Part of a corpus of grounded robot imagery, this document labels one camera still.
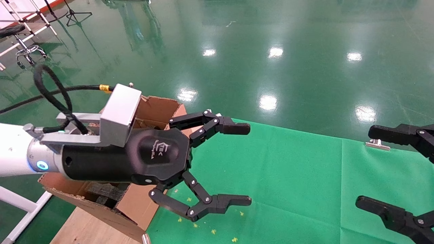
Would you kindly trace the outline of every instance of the green floor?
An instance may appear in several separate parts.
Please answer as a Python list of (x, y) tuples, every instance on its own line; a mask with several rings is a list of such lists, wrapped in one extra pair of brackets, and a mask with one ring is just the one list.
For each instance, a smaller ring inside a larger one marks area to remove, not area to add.
[[(358, 141), (368, 139), (373, 124), (434, 121), (431, 0), (76, 0), (70, 6), (93, 15), (81, 27), (66, 27), (65, 18), (63, 26), (53, 23), (59, 40), (49, 30), (35, 38), (66, 86), (133, 82), (145, 95), (183, 101), (190, 112), (209, 108)], [(7, 67), (0, 72), (0, 108), (38, 94), (30, 68), (17, 67), (12, 53), (0, 61)], [(98, 112), (108, 96), (71, 97), (74, 111)], [(41, 101), (0, 121), (54, 125), (56, 114)], [(42, 193), (35, 180), (3, 178), (0, 185), (35, 201)], [(24, 213), (4, 203), (0, 210), (2, 240)], [(17, 243), (48, 243), (72, 210), (50, 200)]]

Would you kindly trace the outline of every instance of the white metal frame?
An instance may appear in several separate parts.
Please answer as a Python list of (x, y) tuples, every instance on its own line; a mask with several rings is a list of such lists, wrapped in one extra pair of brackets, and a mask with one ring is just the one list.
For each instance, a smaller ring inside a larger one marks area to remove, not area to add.
[[(14, 19), (16, 22), (23, 23), (24, 26), (26, 27), (26, 29), (30, 32), (30, 35), (27, 36), (26, 38), (24, 38), (22, 41), (25, 42), (25, 41), (31, 39), (32, 37), (36, 36), (36, 35), (39, 34), (41, 31), (43, 31), (43, 30), (45, 30), (45, 29), (47, 29), (47, 28), (50, 28), (51, 31), (53, 31), (54, 35), (57, 36), (56, 31), (53, 29), (53, 27), (52, 27), (52, 26), (50, 25), (50, 23), (47, 21), (47, 19), (45, 18), (45, 16), (44, 16), (44, 15), (42, 14), (42, 12), (39, 10), (39, 8), (38, 8), (38, 6), (36, 5), (36, 3), (35, 3), (33, 0), (28, 0), (28, 1), (32, 3), (33, 7), (35, 8), (35, 11), (15, 11), (15, 9), (13, 9), (13, 8), (9, 5), (9, 2), (6, 2), (5, 0), (0, 0), (0, 2), (1, 2), (1, 3), (3, 4), (3, 6), (6, 8), (6, 10), (9, 11), (9, 13), (10, 13), (10, 15), (13, 17), (13, 19)], [(26, 18), (26, 20), (30, 20), (30, 19), (32, 19), (32, 18), (34, 18), (34, 17), (36, 17), (36, 16), (39, 15), (39, 16), (41, 17), (41, 19), (45, 22), (46, 25), (45, 25), (44, 27), (42, 27), (41, 29), (34, 31), (34, 30), (32, 30), (32, 29), (29, 27), (29, 25), (26, 23), (26, 21), (25, 21), (23, 18), (20, 17), (19, 13), (32, 13), (32, 15), (28, 16), (28, 17)], [(0, 20), (0, 22), (11, 22), (11, 20)], [(0, 53), (0, 57), (3, 56), (3, 55), (5, 55), (6, 53), (10, 52), (10, 50), (12, 50), (12, 49), (18, 47), (19, 45), (20, 45), (19, 43), (16, 43), (16, 44), (12, 45), (10, 48), (8, 48), (8, 49), (6, 49), (5, 51), (3, 51), (2, 53)], [(0, 63), (0, 71), (3, 71), (3, 70), (5, 70), (5, 69), (6, 69), (6, 67), (5, 67), (2, 63)]]
[(12, 230), (12, 232), (6, 237), (6, 239), (1, 244), (14, 243), (18, 238), (18, 236), (29, 225), (29, 223), (33, 220), (36, 214), (38, 214), (38, 212), (45, 205), (45, 203), (47, 203), (47, 201), (50, 199), (51, 196), (52, 194), (46, 191), (35, 203), (23, 196), (18, 195), (15, 192), (9, 191), (6, 188), (0, 186), (0, 201), (4, 201), (12, 206), (27, 211), (27, 214), (16, 225), (16, 227)]

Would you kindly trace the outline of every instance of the green cloth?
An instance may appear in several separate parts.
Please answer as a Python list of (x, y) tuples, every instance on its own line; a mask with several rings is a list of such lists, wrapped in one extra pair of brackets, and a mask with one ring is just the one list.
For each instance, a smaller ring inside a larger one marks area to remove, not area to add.
[[(242, 244), (411, 244), (377, 215), (356, 208), (356, 198), (366, 195), (415, 215), (434, 209), (434, 169), (419, 153), (251, 126), (248, 136), (218, 134), (195, 149), (191, 172), (209, 194), (249, 195), (252, 205), (209, 214), (196, 228), (160, 208), (147, 230), (153, 244), (232, 243), (235, 237)], [(182, 183), (169, 195), (197, 203)]]

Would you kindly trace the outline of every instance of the cardboard box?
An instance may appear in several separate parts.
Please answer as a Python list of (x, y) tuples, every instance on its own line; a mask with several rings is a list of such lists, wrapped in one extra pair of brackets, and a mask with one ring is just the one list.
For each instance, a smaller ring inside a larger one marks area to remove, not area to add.
[[(136, 112), (134, 128), (158, 127), (169, 129), (169, 119), (186, 114), (183, 104), (176, 100), (159, 97), (142, 97)], [(184, 130), (189, 136), (192, 129)], [(152, 218), (156, 205), (148, 196), (155, 186), (130, 184), (114, 208), (95, 203), (95, 195), (85, 191), (89, 181), (73, 181), (60, 173), (46, 173), (38, 180), (53, 195), (74, 204), (92, 214), (125, 235), (141, 242)]]

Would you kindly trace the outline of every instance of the chair base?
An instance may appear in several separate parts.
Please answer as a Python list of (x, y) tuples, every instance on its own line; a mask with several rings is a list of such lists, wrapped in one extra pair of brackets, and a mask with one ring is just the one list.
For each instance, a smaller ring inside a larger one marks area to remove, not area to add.
[(19, 57), (24, 57), (31, 66), (34, 66), (36, 62), (32, 59), (32, 57), (30, 57), (30, 54), (36, 51), (38, 51), (43, 58), (46, 59), (48, 57), (45, 51), (42, 48), (40, 48), (38, 45), (31, 45), (26, 47), (25, 49), (18, 51), (15, 54), (16, 64), (20, 68), (25, 69), (26, 67), (24, 66), (24, 64), (18, 59)]

